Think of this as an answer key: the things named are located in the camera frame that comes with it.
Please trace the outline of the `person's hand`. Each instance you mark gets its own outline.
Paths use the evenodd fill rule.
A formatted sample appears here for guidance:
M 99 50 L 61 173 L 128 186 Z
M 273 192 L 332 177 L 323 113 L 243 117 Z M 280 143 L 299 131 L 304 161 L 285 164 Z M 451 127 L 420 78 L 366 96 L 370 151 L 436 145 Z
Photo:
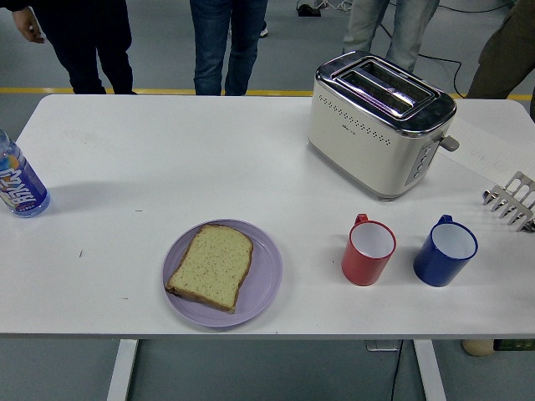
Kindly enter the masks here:
M 45 41 L 41 33 L 38 20 L 30 7 L 12 12 L 12 17 L 17 30 L 30 43 L 42 44 Z

